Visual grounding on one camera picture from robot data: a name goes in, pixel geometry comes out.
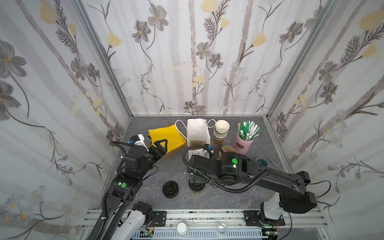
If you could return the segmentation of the black cup lid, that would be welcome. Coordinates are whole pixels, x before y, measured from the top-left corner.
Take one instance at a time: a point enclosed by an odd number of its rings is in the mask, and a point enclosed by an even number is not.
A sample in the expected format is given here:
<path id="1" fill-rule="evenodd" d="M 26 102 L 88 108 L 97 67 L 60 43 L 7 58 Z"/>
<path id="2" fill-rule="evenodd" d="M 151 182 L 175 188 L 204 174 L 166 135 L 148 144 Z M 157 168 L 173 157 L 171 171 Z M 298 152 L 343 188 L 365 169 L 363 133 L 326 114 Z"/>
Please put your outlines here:
<path id="1" fill-rule="evenodd" d="M 189 188 L 191 191 L 203 191 L 205 186 L 206 184 L 204 183 L 191 183 L 191 181 L 189 181 Z"/>

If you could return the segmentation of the brown pulp cup carrier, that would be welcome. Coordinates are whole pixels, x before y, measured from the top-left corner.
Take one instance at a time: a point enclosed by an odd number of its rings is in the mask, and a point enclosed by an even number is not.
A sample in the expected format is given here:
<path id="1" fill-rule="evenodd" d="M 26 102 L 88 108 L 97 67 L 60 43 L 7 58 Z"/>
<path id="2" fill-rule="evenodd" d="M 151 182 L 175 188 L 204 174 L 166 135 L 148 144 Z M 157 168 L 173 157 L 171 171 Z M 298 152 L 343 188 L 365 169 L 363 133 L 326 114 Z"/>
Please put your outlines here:
<path id="1" fill-rule="evenodd" d="M 194 146 L 192 149 L 201 149 L 199 146 L 204 146 L 206 143 L 204 141 L 191 141 L 191 146 Z"/>
<path id="2" fill-rule="evenodd" d="M 220 160 L 222 155 L 226 152 L 237 153 L 237 150 L 231 146 L 224 145 L 224 146 L 219 148 L 217 160 Z"/>

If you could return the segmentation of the white paper bag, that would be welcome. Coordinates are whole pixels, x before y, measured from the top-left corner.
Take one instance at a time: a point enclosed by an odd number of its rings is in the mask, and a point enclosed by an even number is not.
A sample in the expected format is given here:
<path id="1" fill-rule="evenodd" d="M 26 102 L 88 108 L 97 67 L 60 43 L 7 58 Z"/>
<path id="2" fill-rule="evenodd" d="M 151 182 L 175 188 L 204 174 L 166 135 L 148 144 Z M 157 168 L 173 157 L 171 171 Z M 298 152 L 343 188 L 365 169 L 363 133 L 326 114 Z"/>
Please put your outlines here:
<path id="1" fill-rule="evenodd" d="M 178 123 L 181 123 L 187 131 L 187 136 L 185 136 L 178 128 Z M 205 119 L 188 119 L 187 124 L 182 120 L 176 120 L 175 126 L 177 130 L 182 134 L 182 136 L 187 140 L 188 147 L 191 146 L 191 141 L 204 141 L 206 144 L 211 145 L 211 137 L 209 133 L 209 128 L 214 128 L 216 125 L 216 120 L 211 119 L 209 121 Z M 201 149 L 190 149 L 188 150 L 188 159 L 192 155 L 202 156 L 203 148 Z"/>

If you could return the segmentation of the stack of black lids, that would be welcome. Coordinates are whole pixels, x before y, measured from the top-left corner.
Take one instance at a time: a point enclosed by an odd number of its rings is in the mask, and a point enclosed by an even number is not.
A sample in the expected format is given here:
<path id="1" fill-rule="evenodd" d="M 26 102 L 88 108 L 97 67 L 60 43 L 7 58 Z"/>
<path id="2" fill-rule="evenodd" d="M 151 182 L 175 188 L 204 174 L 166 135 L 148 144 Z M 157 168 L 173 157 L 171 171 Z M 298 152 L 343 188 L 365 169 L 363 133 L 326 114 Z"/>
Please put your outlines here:
<path id="1" fill-rule="evenodd" d="M 166 198 L 172 199 L 179 193 L 179 186 L 175 181 L 168 181 L 163 185 L 163 194 Z"/>

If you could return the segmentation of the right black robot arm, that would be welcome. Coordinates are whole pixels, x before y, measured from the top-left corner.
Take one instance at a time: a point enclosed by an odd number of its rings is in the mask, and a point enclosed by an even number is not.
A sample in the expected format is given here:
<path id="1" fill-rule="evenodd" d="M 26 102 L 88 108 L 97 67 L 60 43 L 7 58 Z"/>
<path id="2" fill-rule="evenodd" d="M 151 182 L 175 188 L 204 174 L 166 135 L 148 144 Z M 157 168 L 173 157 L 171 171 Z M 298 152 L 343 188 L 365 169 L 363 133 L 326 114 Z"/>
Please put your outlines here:
<path id="1" fill-rule="evenodd" d="M 209 184 L 233 194 L 254 186 L 274 191 L 275 195 L 260 206 L 258 218 L 262 225 L 279 222 L 285 213 L 305 214 L 318 205 L 315 194 L 307 191 L 311 180 L 305 171 L 284 173 L 235 152 L 222 153 L 218 160 L 200 155 L 189 157 L 185 152 L 183 162 L 191 175 L 192 187 Z"/>

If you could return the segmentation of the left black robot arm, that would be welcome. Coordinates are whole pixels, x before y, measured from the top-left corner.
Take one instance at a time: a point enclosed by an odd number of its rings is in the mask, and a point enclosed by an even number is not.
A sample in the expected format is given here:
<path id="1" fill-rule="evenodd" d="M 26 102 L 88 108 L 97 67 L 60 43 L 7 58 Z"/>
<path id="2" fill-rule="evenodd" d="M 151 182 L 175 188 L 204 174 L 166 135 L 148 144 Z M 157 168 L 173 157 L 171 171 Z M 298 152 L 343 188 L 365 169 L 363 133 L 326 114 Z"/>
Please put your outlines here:
<path id="1" fill-rule="evenodd" d="M 102 212 L 89 240 L 111 240 L 123 214 L 143 186 L 146 174 L 168 152 L 168 140 L 156 141 L 148 149 L 132 143 L 110 142 L 122 151 L 116 176 L 102 197 Z"/>

